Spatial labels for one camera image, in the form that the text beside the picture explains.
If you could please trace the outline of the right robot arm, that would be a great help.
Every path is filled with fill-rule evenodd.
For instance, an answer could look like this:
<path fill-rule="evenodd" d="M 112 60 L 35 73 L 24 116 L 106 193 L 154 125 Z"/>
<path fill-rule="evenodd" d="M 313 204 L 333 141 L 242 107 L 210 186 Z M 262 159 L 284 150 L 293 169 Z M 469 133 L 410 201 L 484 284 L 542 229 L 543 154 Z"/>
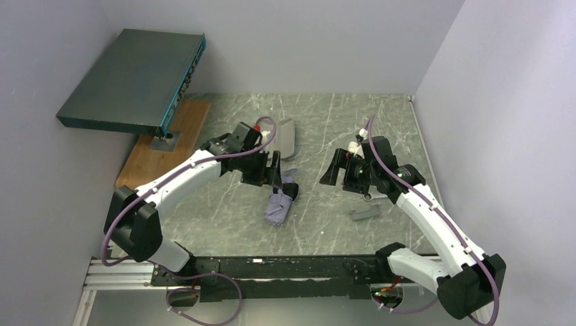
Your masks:
<path fill-rule="evenodd" d="M 478 325 L 493 325 L 506 263 L 488 255 L 455 224 L 434 196 L 425 178 L 411 164 L 400 165 L 385 137 L 370 137 L 357 144 L 357 154 L 337 149 L 323 185 L 335 185 L 344 171 L 342 189 L 369 196 L 374 188 L 399 207 L 416 224 L 440 258 L 418 255 L 398 242 L 375 254 L 375 271 L 382 276 L 404 277 L 436 294 L 453 318 L 469 317 Z"/>

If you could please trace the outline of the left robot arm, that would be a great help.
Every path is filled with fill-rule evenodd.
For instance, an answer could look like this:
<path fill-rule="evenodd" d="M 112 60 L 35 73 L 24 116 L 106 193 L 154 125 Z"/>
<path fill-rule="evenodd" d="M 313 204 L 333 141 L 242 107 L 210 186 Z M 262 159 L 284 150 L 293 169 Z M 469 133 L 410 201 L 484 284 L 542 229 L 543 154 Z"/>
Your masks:
<path fill-rule="evenodd" d="M 259 128 L 264 120 L 271 124 L 267 133 Z M 233 132 L 209 139 L 161 177 L 135 189 L 117 188 L 103 228 L 101 262 L 110 267 L 125 260 L 107 260 L 107 248 L 114 242 L 128 259 L 157 264 L 178 278 L 197 275 L 196 257 L 163 235 L 161 217 L 171 214 L 190 192 L 234 170 L 241 172 L 243 183 L 281 188 L 281 153 L 265 150 L 276 131 L 277 123 L 269 116 L 258 118 L 254 126 L 240 122 Z"/>

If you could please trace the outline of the lilac umbrella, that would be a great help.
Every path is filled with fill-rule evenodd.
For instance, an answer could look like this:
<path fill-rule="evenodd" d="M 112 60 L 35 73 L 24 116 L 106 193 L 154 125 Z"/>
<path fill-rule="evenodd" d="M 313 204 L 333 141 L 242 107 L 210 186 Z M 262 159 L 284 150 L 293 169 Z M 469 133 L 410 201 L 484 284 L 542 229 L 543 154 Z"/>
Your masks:
<path fill-rule="evenodd" d="M 264 220 L 270 225 L 282 225 L 288 216 L 292 202 L 298 197 L 300 186 L 292 176 L 297 171 L 297 168 L 292 168 L 283 172 L 281 176 L 282 187 L 272 188 L 264 213 Z"/>

